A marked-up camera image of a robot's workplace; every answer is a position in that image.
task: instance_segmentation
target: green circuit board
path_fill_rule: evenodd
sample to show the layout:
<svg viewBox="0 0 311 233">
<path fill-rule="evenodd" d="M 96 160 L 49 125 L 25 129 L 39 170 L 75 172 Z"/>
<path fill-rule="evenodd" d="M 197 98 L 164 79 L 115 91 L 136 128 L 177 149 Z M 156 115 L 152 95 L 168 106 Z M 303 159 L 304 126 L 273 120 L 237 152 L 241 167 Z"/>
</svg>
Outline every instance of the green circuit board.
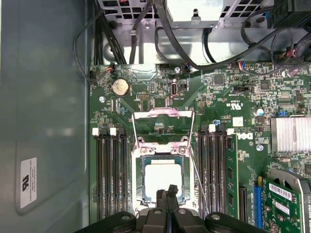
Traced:
<svg viewBox="0 0 311 233">
<path fill-rule="evenodd" d="M 300 194 L 263 179 L 262 198 L 266 231 L 302 232 Z"/>
<path fill-rule="evenodd" d="M 91 67 L 96 76 L 106 69 L 107 66 Z M 273 66 L 248 63 L 246 69 L 264 73 L 273 70 Z M 113 91 L 114 82 L 119 79 L 128 84 L 124 96 Z M 131 152 L 135 144 L 132 114 L 135 112 L 155 108 L 193 111 L 192 132 L 190 119 L 158 116 L 137 120 L 137 134 L 145 141 L 160 144 L 180 141 L 181 137 L 191 134 L 191 147 L 205 192 L 209 193 L 207 172 L 211 169 L 218 172 L 214 178 L 219 183 L 225 181 L 216 193 L 218 196 L 209 200 L 208 207 L 224 210 L 252 225 L 256 211 L 253 186 L 259 176 L 265 177 L 269 168 L 290 169 L 305 177 L 311 175 L 310 169 L 305 171 L 305 165 L 311 164 L 308 153 L 272 153 L 269 121 L 271 117 L 311 113 L 309 69 L 300 70 L 294 77 L 289 77 L 286 71 L 270 77 L 252 77 L 233 64 L 214 72 L 182 67 L 179 73 L 169 65 L 124 65 L 116 66 L 115 71 L 98 84 L 90 85 L 89 93 L 90 196 L 93 197 L 90 223 L 117 211 L 136 214 L 139 211 L 132 208 L 136 201 L 132 197 L 133 182 L 142 179 L 140 161 L 135 166 L 136 180 L 132 179 Z M 257 115 L 258 109 L 264 111 L 261 116 Z M 217 129 L 210 134 L 210 124 L 217 125 L 219 133 Z M 114 138 L 107 138 L 105 135 L 109 135 L 111 128 L 117 130 L 116 134 Z M 98 140 L 96 129 L 103 130 L 104 139 Z M 216 143 L 217 149 L 207 151 L 209 143 Z M 208 167 L 207 153 L 216 156 L 219 165 Z M 182 197 L 187 200 L 187 193 L 193 191 L 192 208 L 203 216 L 204 203 L 198 179 L 194 177 L 194 187 L 183 183 Z M 135 187 L 141 195 L 143 188 Z M 215 200 L 220 200 L 222 206 L 214 205 Z"/>
</svg>

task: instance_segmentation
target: aluminum heatsink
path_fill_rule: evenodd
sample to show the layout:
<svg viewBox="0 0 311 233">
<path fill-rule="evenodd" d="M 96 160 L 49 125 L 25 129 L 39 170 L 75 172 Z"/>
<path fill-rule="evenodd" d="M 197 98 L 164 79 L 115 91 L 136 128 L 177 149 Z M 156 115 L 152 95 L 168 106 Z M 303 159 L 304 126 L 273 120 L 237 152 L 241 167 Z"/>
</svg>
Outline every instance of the aluminum heatsink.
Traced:
<svg viewBox="0 0 311 233">
<path fill-rule="evenodd" d="M 272 152 L 311 151 L 311 117 L 271 119 Z"/>
</svg>

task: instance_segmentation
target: pcie slot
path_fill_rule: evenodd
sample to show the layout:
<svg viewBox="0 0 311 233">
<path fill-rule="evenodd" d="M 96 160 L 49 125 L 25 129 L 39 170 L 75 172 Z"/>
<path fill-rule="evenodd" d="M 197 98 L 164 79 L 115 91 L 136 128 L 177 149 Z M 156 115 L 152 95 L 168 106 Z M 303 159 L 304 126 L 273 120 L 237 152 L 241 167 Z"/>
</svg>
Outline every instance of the pcie slot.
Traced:
<svg viewBox="0 0 311 233">
<path fill-rule="evenodd" d="M 239 210 L 240 210 L 240 220 L 243 222 L 247 222 L 247 188 L 244 186 L 240 186 L 239 189 Z"/>
<path fill-rule="evenodd" d="M 261 188 L 254 186 L 255 227 L 262 228 Z"/>
</svg>

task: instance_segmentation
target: sticker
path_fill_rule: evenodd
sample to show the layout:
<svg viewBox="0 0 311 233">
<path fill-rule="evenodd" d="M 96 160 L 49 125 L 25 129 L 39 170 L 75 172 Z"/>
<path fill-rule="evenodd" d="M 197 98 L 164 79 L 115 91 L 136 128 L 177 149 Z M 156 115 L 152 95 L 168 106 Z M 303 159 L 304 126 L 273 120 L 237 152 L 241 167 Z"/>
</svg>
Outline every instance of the sticker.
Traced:
<svg viewBox="0 0 311 233">
<path fill-rule="evenodd" d="M 270 191 L 279 194 L 280 196 L 286 198 L 287 200 L 292 201 L 292 194 L 290 192 L 285 191 L 284 189 L 281 189 L 273 184 L 269 184 Z"/>
<path fill-rule="evenodd" d="M 37 199 L 37 158 L 20 163 L 20 208 Z"/>
<path fill-rule="evenodd" d="M 233 127 L 243 127 L 243 117 L 233 117 L 232 118 Z"/>
<path fill-rule="evenodd" d="M 275 202 L 276 208 L 283 211 L 284 213 L 286 213 L 287 215 L 290 215 L 290 209 L 287 208 L 286 206 L 278 203 L 277 201 Z"/>
</svg>

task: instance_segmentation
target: ram slot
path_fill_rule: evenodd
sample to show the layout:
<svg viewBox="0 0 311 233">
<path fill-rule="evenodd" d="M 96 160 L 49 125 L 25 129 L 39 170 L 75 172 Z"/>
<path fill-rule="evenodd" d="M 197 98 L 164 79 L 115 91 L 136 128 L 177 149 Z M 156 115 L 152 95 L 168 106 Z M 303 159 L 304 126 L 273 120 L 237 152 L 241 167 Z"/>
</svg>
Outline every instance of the ram slot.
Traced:
<svg viewBox="0 0 311 233">
<path fill-rule="evenodd" d="M 111 207 L 113 212 L 111 214 L 116 214 L 119 212 L 119 139 L 116 136 L 111 136 L 111 167 L 112 167 L 112 194 L 111 194 Z"/>
<path fill-rule="evenodd" d="M 207 146 L 206 146 L 206 140 L 207 140 L 207 132 L 198 132 L 198 159 L 199 159 L 199 176 L 201 180 L 201 184 L 203 187 L 203 190 L 205 191 L 205 194 L 208 198 L 208 191 L 207 191 L 207 180 L 206 180 L 206 160 L 207 160 Z M 205 202 L 203 194 L 200 190 L 200 199 L 199 199 L 199 214 L 201 218 L 205 217 Z"/>
<path fill-rule="evenodd" d="M 103 141 L 99 138 L 96 141 L 97 147 L 97 192 L 98 192 L 98 207 L 97 219 L 103 219 Z"/>
<path fill-rule="evenodd" d="M 128 198 L 128 184 L 127 184 L 127 147 L 126 147 L 126 134 L 124 131 L 119 130 L 119 140 L 120 140 L 120 166 L 121 166 L 121 211 L 128 210 L 127 198 Z"/>
<path fill-rule="evenodd" d="M 214 211 L 214 200 L 215 200 L 215 188 L 214 188 L 214 166 L 213 166 L 213 140 L 212 135 L 208 133 L 206 136 L 206 147 L 207 147 L 207 159 L 206 159 L 206 168 L 207 168 L 207 202 L 209 211 Z"/>
<path fill-rule="evenodd" d="M 111 140 L 110 135 L 102 135 L 98 146 L 98 190 L 99 217 L 103 219 L 111 215 Z"/>
</svg>

